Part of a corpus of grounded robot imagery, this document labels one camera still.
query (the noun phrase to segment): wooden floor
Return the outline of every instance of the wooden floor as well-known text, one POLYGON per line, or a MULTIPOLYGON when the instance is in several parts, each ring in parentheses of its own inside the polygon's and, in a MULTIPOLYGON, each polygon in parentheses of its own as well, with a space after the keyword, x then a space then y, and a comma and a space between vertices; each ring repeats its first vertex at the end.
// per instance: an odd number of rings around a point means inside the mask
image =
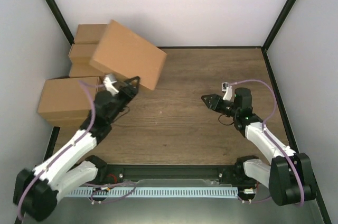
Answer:
MULTIPOLYGON (((260 79, 270 83, 260 49, 165 49, 168 56, 157 89, 142 92, 130 103, 130 113, 88 155, 112 164, 232 164, 245 155, 262 154, 233 126, 223 126, 201 95, 222 95, 221 82, 260 79)), ((266 118, 273 109, 270 91, 251 89, 253 110, 266 118)), ((224 122, 230 118, 222 117, 224 122)), ((285 144, 277 111, 269 129, 285 144)), ((76 128, 61 128, 57 151, 76 128)))

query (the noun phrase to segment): brown cardboard box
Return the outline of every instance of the brown cardboard box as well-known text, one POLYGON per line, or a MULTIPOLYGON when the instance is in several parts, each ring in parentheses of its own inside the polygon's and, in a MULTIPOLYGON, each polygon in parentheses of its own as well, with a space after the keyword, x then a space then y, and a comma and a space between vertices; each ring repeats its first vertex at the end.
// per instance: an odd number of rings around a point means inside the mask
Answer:
POLYGON ((140 76, 140 84, 154 90, 165 58, 165 52, 118 22, 111 21, 90 65, 104 73, 113 72, 120 80, 140 76))
POLYGON ((89 64, 97 44, 73 44, 69 51, 69 59, 73 64, 89 64))
POLYGON ((73 64, 70 68, 69 77, 92 77, 92 76, 100 76, 103 77, 105 74, 94 67, 88 64, 73 64))
POLYGON ((106 24, 80 24, 74 38, 74 43, 98 44, 106 27, 106 24))
MULTIPOLYGON (((99 77, 47 80, 37 112, 53 126, 78 126, 90 110, 89 101, 79 80, 91 85, 101 84, 99 77)), ((97 88, 88 88, 95 98, 97 88)))

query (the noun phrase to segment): white robotic arm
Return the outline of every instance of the white robotic arm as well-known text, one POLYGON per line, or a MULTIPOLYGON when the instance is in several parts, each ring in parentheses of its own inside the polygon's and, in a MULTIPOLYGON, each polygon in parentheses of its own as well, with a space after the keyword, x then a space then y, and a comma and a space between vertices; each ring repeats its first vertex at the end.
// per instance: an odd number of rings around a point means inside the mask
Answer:
POLYGON ((89 112, 75 135, 44 163, 32 171, 23 169, 17 175, 13 202, 35 220, 47 218, 72 190, 105 177, 107 163, 96 156, 74 166, 108 135, 111 124, 138 94, 139 77, 124 81, 119 88, 115 86, 116 82, 112 74, 105 76, 105 90, 96 94, 94 111, 89 112))
POLYGON ((304 153, 296 153, 268 128, 263 128, 262 119, 252 112, 250 89, 237 88, 233 101, 230 84, 222 83, 222 91, 225 92, 223 97, 211 94, 204 95, 201 99, 209 109, 232 117, 235 128, 258 147, 270 164, 245 156, 242 158, 245 161, 240 163, 244 175, 269 188, 272 199, 279 206, 299 202, 301 193, 304 193, 305 201, 315 199, 316 185, 309 157, 304 153), (301 188, 295 176, 299 176, 301 188))

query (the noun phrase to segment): purple cable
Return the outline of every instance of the purple cable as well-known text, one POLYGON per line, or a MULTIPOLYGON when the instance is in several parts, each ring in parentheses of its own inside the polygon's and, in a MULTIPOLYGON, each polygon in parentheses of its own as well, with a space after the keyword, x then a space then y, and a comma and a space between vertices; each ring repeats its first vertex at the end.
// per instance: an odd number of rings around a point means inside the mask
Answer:
POLYGON ((90 87, 90 88, 102 88, 102 87, 105 86, 105 85, 103 85, 103 84, 92 85, 92 84, 85 83, 85 82, 83 82, 83 81, 81 81, 81 83, 82 83, 83 85, 85 85, 86 87, 90 87))
POLYGON ((301 178, 299 177, 298 173, 297 173, 297 170, 296 170, 296 167, 295 165, 292 163, 290 157, 285 153, 285 151, 281 148, 281 146, 279 146, 277 144, 277 142, 266 132, 265 128, 266 128, 266 122, 267 120, 269 120, 275 113, 276 111, 276 108, 277 108, 277 100, 276 100, 276 97, 275 97, 275 93, 274 91, 271 89, 271 87, 266 84, 264 81, 262 80, 255 80, 255 79, 250 79, 250 80, 242 80, 242 81, 238 81, 238 82, 233 82, 231 83, 230 85, 233 86, 233 85, 237 85, 237 84, 242 84, 242 83, 245 83, 245 82, 259 82, 259 83, 262 83, 263 85, 265 85, 271 92, 273 98, 274 98, 274 110, 273 112, 270 114, 270 116, 268 116, 262 123, 262 130, 263 130, 263 133, 265 134, 265 136, 267 136, 269 138, 269 140, 281 151, 281 153, 284 155, 286 161, 288 162, 288 164, 290 165, 291 167, 291 170, 292 172, 294 173, 295 175, 295 178, 296 178, 296 181, 297 181, 297 184, 298 184, 298 187, 299 187, 299 191, 301 193, 301 201, 299 202, 298 206, 302 207, 304 205, 304 200, 305 200, 305 196, 304 196, 304 189, 303 189, 303 186, 302 186, 302 182, 301 182, 301 178))
MULTIPOLYGON (((126 197, 128 197, 129 195, 131 195, 135 190, 136 190, 136 186, 135 186, 131 191, 129 191, 128 193, 126 193, 125 195, 123 195, 122 197, 120 197, 120 198, 118 198, 118 199, 113 199, 113 200, 105 200, 105 201, 101 201, 101 204, 113 203, 113 202, 117 202, 117 201, 120 201, 120 200, 122 200, 122 199, 125 199, 126 197)), ((91 202, 94 202, 93 196, 94 196, 96 193, 101 192, 101 191, 104 191, 104 192, 105 192, 105 190, 94 191, 94 192, 90 195, 90 201, 91 201, 91 202)))
POLYGON ((114 184, 92 184, 92 183, 85 183, 86 186, 91 186, 91 187, 108 187, 108 188, 114 188, 117 186, 123 186, 123 185, 136 185, 135 182, 129 182, 129 181, 125 181, 122 183, 114 183, 114 184))
MULTIPOLYGON (((84 92, 87 95, 87 98, 89 100, 90 103, 90 109, 91 109, 91 117, 90 117, 90 123, 88 128, 86 129, 86 131, 79 137, 77 138, 74 143, 76 144, 77 142, 79 142, 80 140, 82 140, 84 138, 84 136, 90 131, 90 129, 93 127, 94 121, 95 121, 95 106, 94 106, 94 102, 93 99, 88 91, 88 89, 86 88, 86 86, 88 85, 87 83, 83 82, 83 81, 79 81, 81 88, 84 90, 84 92)), ((53 163, 55 163, 57 161, 57 159, 59 159, 61 157, 61 155, 63 155, 68 149, 70 149, 72 147, 72 145, 67 146, 64 150, 62 150, 53 160, 51 160, 51 162, 46 166, 45 170, 42 170, 36 177, 33 178, 33 180, 28 184, 28 186, 26 187, 26 189, 24 190, 24 192, 21 195, 21 198, 19 200, 19 203, 17 204, 17 217, 19 220, 23 221, 23 216, 21 214, 21 208, 22 208, 22 204, 23 201, 25 199, 25 197, 27 196, 29 190, 31 189, 31 187, 33 186, 33 184, 42 176, 42 174, 48 170, 53 163)))
MULTIPOLYGON (((272 199, 272 197, 271 197, 271 196, 268 196, 268 197, 265 198, 265 199, 252 201, 252 202, 249 203, 249 204, 263 203, 263 202, 269 201, 270 199, 272 199)), ((242 201, 242 202, 246 202, 244 199, 241 199, 240 197, 238 197, 238 200, 240 200, 240 201, 242 201)))

